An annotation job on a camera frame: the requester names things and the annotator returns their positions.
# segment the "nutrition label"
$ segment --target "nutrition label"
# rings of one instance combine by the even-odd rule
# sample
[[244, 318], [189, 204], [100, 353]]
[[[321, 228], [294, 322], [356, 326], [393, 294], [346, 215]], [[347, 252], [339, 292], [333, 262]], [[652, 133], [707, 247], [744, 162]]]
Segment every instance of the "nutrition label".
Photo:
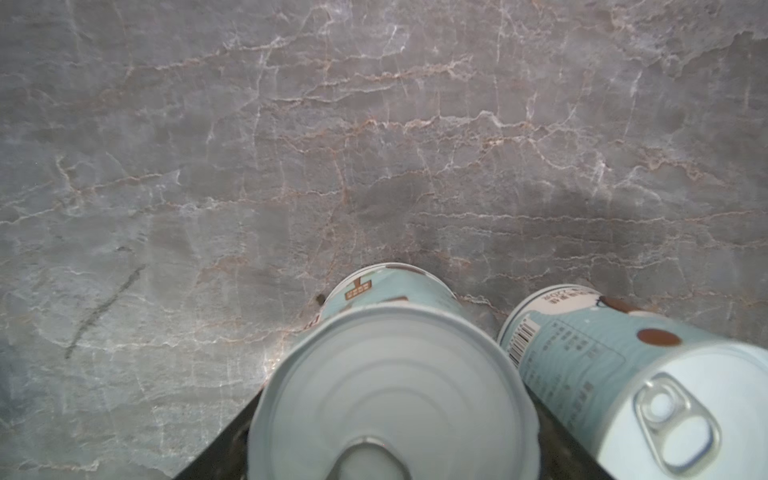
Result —
[[533, 393], [573, 432], [583, 426], [595, 387], [603, 386], [626, 359], [572, 325], [543, 317], [537, 313], [526, 317], [528, 323], [538, 326], [538, 338], [536, 348], [520, 365], [520, 374]]

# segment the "light blue can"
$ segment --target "light blue can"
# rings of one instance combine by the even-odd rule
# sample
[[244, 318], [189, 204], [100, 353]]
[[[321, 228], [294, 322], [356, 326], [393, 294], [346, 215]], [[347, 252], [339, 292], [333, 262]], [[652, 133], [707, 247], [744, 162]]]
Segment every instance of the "light blue can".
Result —
[[437, 277], [405, 263], [358, 270], [315, 323], [264, 389], [248, 478], [538, 478], [525, 386]]
[[529, 296], [498, 342], [617, 480], [766, 477], [766, 350], [579, 285]]

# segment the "dark scuff mark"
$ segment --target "dark scuff mark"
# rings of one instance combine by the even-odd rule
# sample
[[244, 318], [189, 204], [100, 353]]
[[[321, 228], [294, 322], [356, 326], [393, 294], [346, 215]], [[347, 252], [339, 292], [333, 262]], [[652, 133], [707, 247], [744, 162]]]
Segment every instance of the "dark scuff mark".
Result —
[[83, 336], [86, 330], [91, 328], [95, 323], [96, 320], [99, 319], [102, 315], [104, 315], [107, 310], [112, 306], [113, 303], [115, 303], [118, 300], [118, 297], [121, 293], [123, 293], [125, 290], [128, 290], [131, 285], [133, 285], [136, 280], [139, 280], [139, 276], [141, 276], [141, 271], [146, 268], [146, 265], [142, 265], [138, 267], [134, 272], [128, 277], [128, 280], [125, 280], [125, 283], [120, 285], [120, 288], [118, 288], [118, 291], [114, 293], [109, 299], [107, 299], [106, 302], [102, 303], [101, 305], [97, 306], [93, 312], [91, 312], [91, 315], [88, 316], [87, 319], [85, 319], [80, 326], [78, 327], [78, 331], [75, 332], [74, 338], [72, 339], [72, 342], [67, 347], [67, 350], [64, 354], [64, 358], [68, 359], [72, 355], [72, 351], [77, 346], [78, 342], [80, 341], [80, 338]]

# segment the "can label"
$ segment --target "can label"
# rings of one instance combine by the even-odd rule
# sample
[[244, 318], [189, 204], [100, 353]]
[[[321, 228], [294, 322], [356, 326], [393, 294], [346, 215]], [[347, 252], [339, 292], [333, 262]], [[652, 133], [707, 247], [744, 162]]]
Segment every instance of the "can label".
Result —
[[663, 356], [720, 339], [609, 299], [553, 286], [510, 315], [500, 344], [528, 388], [593, 455], [624, 387]]
[[461, 303], [443, 282], [405, 263], [381, 263], [363, 268], [326, 299], [317, 322], [350, 308], [382, 302], [412, 302], [466, 318]]

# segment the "brown spot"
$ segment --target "brown spot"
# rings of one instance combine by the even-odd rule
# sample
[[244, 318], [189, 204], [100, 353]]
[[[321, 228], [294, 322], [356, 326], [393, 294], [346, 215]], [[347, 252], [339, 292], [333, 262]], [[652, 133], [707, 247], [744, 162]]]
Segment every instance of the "brown spot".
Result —
[[637, 332], [637, 338], [642, 343], [653, 346], [678, 346], [683, 340], [672, 332], [659, 329], [642, 329]]
[[419, 270], [418, 268], [415, 268], [413, 266], [409, 265], [387, 265], [387, 268], [393, 268], [395, 270], [407, 270], [409, 272], [418, 273], [419, 275], [424, 275], [424, 272]]
[[600, 301], [608, 305], [610, 308], [614, 310], [618, 310], [620, 312], [624, 312], [624, 313], [642, 310], [640, 308], [637, 308], [636, 306], [633, 306], [627, 302], [624, 302], [623, 300], [619, 300], [618, 298], [610, 298], [609, 296], [605, 296], [605, 295], [600, 297]]

